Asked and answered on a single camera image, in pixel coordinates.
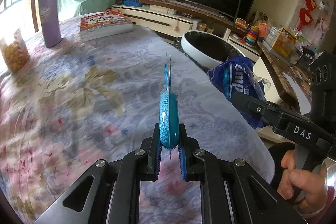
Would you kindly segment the person's right hand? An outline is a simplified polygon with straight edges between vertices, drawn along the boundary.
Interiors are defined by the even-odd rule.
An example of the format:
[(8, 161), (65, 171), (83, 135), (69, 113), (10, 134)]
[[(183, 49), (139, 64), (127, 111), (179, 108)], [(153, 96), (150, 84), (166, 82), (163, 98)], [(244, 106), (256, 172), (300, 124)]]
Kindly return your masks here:
[(305, 196), (298, 201), (298, 212), (304, 218), (310, 219), (317, 216), (327, 205), (328, 186), (327, 168), (323, 164), (319, 173), (295, 167), (295, 151), (289, 150), (281, 161), (284, 168), (277, 192), (285, 199), (290, 200), (294, 196), (294, 187), (306, 192)]

